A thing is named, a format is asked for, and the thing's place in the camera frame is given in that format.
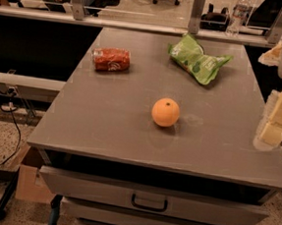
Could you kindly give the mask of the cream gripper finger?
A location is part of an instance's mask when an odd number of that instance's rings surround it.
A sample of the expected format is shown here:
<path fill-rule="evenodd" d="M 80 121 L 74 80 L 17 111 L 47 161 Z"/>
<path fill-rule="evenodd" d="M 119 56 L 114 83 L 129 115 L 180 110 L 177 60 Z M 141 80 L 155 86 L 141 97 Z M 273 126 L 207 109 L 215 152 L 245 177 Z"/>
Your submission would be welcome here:
<path fill-rule="evenodd" d="M 270 151 L 282 141 L 282 91 L 272 90 L 263 108 L 253 140 L 258 150 Z"/>
<path fill-rule="evenodd" d="M 258 58 L 258 62 L 267 67 L 278 66 L 280 62 L 280 53 L 282 51 L 282 43 L 277 43 L 272 49 L 262 53 Z"/>

